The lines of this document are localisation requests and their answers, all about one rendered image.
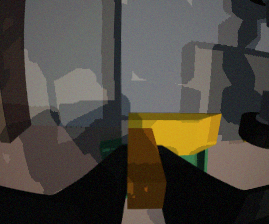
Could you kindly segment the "green tray floor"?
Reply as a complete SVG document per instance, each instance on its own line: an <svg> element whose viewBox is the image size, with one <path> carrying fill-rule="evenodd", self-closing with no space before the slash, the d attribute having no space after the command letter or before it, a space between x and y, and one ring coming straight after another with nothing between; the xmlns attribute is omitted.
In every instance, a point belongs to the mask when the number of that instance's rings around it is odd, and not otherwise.
<svg viewBox="0 0 269 224"><path fill-rule="evenodd" d="M109 156L111 152L107 152L106 153L106 156ZM178 155L178 156L181 156L183 157L183 160L187 160L187 161L190 161L191 164L194 165L197 165L198 169L199 169L199 153L195 153L194 156L183 156L183 155Z"/></svg>

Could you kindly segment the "teal wheeled trolley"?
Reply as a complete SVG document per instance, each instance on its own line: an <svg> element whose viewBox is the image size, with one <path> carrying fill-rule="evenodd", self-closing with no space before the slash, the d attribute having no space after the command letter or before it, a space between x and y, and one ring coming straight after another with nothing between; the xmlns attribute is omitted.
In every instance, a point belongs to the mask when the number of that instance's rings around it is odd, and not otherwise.
<svg viewBox="0 0 269 224"><path fill-rule="evenodd" d="M250 0L266 7L266 24L269 27L269 0ZM263 91L260 112L244 112L240 115L239 136L243 143L269 149L269 91Z"/></svg>

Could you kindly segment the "green tray rim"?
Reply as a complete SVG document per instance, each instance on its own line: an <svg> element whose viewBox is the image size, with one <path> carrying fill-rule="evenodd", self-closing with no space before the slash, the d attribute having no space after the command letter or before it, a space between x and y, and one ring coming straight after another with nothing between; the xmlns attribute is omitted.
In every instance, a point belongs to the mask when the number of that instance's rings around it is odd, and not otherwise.
<svg viewBox="0 0 269 224"><path fill-rule="evenodd" d="M103 140L99 141L99 155L101 159L105 159L107 152L114 152L119 145L129 145L129 143L122 143L122 137L118 139ZM208 159L208 148L205 151L199 152L199 169L207 173L207 159Z"/></svg>

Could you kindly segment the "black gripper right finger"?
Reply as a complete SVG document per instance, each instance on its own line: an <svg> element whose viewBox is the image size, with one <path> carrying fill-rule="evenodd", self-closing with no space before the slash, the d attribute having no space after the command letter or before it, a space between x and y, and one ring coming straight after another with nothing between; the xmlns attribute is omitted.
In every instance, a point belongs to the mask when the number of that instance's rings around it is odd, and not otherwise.
<svg viewBox="0 0 269 224"><path fill-rule="evenodd" d="M166 224L248 224L269 216L269 184L238 189L163 145L157 148L167 181L162 209Z"/></svg>

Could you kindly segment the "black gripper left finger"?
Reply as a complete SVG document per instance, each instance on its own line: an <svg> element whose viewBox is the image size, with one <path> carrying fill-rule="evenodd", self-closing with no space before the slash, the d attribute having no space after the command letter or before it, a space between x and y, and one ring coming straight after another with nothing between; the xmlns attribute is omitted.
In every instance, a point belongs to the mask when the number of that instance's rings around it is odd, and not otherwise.
<svg viewBox="0 0 269 224"><path fill-rule="evenodd" d="M0 224L122 224L129 145L56 194L0 185Z"/></svg>

